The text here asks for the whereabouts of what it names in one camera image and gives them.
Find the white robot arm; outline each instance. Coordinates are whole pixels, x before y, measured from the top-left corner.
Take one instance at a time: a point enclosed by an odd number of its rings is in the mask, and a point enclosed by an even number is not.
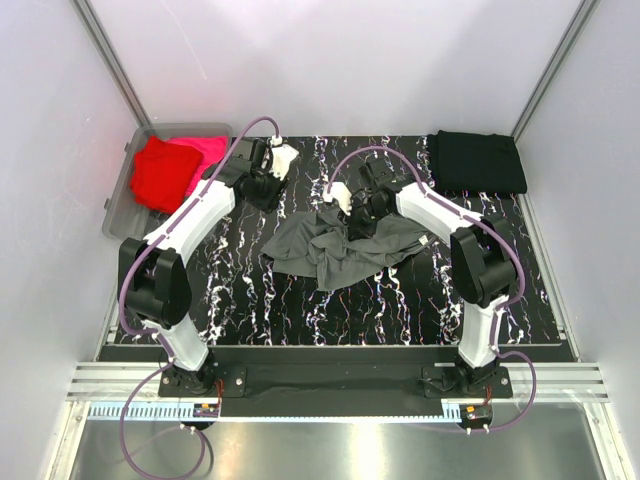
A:
[[[516,287],[515,266],[485,232],[491,229],[504,237],[506,220],[459,207],[425,183],[419,185],[413,176],[394,176],[382,158],[367,162],[360,173],[365,189],[352,194],[335,182],[330,192],[325,191],[325,201],[338,203],[351,238],[371,236],[380,218],[398,214],[420,223],[451,249],[453,285],[464,299],[464,334],[452,381],[459,391],[477,388],[497,370],[495,345],[504,311],[496,309]]]
[[[129,238],[120,247],[119,290],[142,252],[144,259],[127,285],[126,306],[147,331],[160,335],[175,367],[190,377],[192,389],[206,390],[213,381],[213,361],[189,317],[191,289],[186,265],[207,233],[245,200],[265,212],[273,211],[287,185],[289,166],[298,152],[281,139],[267,145],[242,140],[213,182],[215,165],[203,174],[196,190],[159,228],[142,241]]]

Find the black marble tabletop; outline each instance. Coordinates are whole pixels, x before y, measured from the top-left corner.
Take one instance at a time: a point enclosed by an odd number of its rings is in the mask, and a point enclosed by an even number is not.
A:
[[[299,150],[277,212],[266,215],[243,203],[216,225],[187,266],[193,304],[191,318],[212,345],[435,345],[455,344],[462,333],[461,298],[451,283],[448,248],[426,250],[355,285],[333,292],[316,290],[316,280],[274,273],[260,254],[292,212],[327,209],[322,191],[337,163],[358,147],[388,145],[415,163],[431,183],[426,136],[295,137]],[[368,156],[383,155],[368,152]],[[363,157],[339,180],[355,186]],[[396,159],[387,164],[404,171]],[[515,196],[449,196],[458,205],[500,213],[527,273],[524,298],[503,317],[501,343],[558,343],[558,330],[531,241]],[[152,215],[148,231],[166,216]],[[146,344],[118,332],[115,343]]]

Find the black mounting bracket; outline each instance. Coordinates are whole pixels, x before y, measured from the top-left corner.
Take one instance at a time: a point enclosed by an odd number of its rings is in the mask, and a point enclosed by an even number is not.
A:
[[[455,375],[457,367],[424,367],[422,369],[422,385],[424,396],[429,399],[446,398],[486,398],[487,387],[491,387],[492,398],[513,398],[511,378],[506,367],[497,367],[494,373],[482,382],[469,388],[460,388],[459,384],[449,385],[447,378]]]
[[[159,397],[182,397],[182,398],[194,398],[194,397],[215,397],[218,392],[216,390],[215,380],[222,380],[223,393],[222,397],[228,398],[240,398],[244,397],[245,386],[247,383],[247,368],[243,365],[218,365],[216,363],[210,364],[210,371],[203,371],[206,366],[200,371],[205,378],[202,383],[196,382],[196,387],[192,377],[188,375],[192,372],[181,371],[177,368],[171,368],[166,372],[163,372],[160,378],[160,389],[158,390]]]
[[[144,240],[127,238],[118,256],[118,294],[131,265],[145,248]],[[182,257],[173,249],[154,249],[129,284],[127,308],[142,318],[151,318],[164,328],[182,321],[191,305],[191,287]]]
[[[509,238],[507,220],[498,214],[482,223],[502,238]],[[469,303],[486,308],[496,298],[515,290],[516,269],[507,251],[476,225],[461,227],[451,234],[453,285]]]
[[[351,214],[342,217],[349,240],[371,238],[380,219],[398,213],[396,194],[415,182],[413,176],[396,175],[382,158],[368,160],[359,171],[366,186],[352,194]]]
[[[243,139],[216,180],[233,188],[238,202],[246,200],[258,210],[271,213],[278,207],[280,196],[288,184],[288,179],[281,180],[269,173],[272,164],[273,154],[264,140]],[[216,168],[217,165],[211,165],[201,178],[211,178]]]

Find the clear plastic container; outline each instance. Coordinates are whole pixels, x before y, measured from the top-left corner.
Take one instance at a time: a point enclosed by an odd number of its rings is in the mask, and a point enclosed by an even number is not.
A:
[[[142,150],[152,135],[160,140],[174,137],[227,137],[230,146],[232,129],[225,123],[160,123],[140,127],[125,147],[127,155],[120,171],[111,198],[107,199],[107,215],[102,224],[102,233],[109,238],[124,240],[127,237],[141,239],[149,217],[149,209],[136,203],[129,188],[133,175],[133,157]]]

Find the red cloth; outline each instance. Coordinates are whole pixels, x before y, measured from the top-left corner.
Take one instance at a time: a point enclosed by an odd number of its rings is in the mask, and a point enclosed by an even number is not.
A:
[[[135,170],[129,186],[136,202],[164,213],[175,212],[202,157],[195,148],[151,137],[134,157]]]
[[[187,195],[191,195],[196,189],[204,171],[211,165],[220,162],[227,152],[227,137],[177,137],[169,140],[169,143],[188,145],[202,152],[202,163],[198,166],[191,183],[189,183]]]

